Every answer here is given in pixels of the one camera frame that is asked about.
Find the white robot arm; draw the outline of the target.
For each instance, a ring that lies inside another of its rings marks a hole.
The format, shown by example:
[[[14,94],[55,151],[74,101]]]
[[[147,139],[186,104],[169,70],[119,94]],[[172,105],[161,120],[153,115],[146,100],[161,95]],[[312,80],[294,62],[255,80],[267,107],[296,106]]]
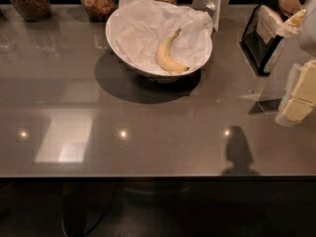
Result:
[[[277,33],[285,38],[298,37],[299,47],[311,55],[303,65],[292,65],[275,117],[276,123],[293,127],[316,107],[316,0],[305,0],[303,8],[289,17]]]

